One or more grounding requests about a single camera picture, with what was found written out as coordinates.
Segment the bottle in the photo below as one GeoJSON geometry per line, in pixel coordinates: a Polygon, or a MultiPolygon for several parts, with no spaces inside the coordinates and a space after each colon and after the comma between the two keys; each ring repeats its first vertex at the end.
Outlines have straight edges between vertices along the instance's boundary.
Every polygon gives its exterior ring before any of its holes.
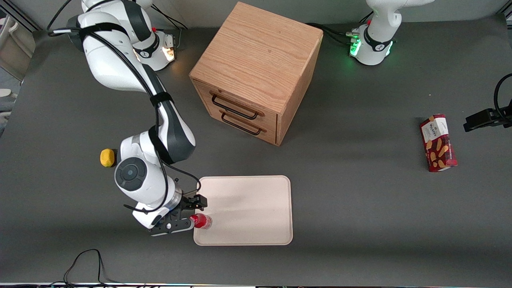
{"type": "Polygon", "coordinates": [[[211,226],[211,217],[202,213],[194,214],[189,217],[194,222],[194,227],[199,229],[208,229],[211,226]]]}

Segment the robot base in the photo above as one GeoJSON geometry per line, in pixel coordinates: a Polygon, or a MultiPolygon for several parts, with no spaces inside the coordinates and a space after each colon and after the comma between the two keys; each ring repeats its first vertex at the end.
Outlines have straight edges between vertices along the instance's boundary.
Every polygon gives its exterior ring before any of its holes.
{"type": "MultiPolygon", "coordinates": [[[[367,24],[361,25],[359,28],[352,29],[353,33],[363,35],[364,31],[368,27],[367,24]]],[[[386,56],[389,55],[393,42],[383,47],[382,51],[375,52],[372,46],[365,40],[364,37],[358,37],[355,42],[350,46],[350,56],[356,58],[359,62],[364,65],[373,66],[381,63],[386,56]]]]}

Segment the cabinet top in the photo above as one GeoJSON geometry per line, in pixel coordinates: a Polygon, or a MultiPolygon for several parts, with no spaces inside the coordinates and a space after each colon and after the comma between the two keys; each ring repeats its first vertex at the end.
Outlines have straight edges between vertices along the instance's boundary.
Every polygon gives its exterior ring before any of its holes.
{"type": "Polygon", "coordinates": [[[282,113],[322,35],[238,2],[190,77],[282,113]]]}

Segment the red cookie box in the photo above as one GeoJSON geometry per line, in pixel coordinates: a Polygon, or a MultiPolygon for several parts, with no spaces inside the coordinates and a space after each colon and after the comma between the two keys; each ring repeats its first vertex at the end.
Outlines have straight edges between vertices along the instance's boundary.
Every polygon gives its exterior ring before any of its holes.
{"type": "Polygon", "coordinates": [[[457,166],[444,114],[434,114],[420,124],[430,172],[441,172],[457,166]]]}

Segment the wooden cabinet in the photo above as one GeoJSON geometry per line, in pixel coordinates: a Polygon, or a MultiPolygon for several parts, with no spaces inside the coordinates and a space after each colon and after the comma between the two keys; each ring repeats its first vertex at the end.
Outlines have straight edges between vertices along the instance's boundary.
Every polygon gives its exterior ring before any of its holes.
{"type": "Polygon", "coordinates": [[[322,35],[238,2],[189,76],[210,116],[279,146],[311,82],[322,35]]]}

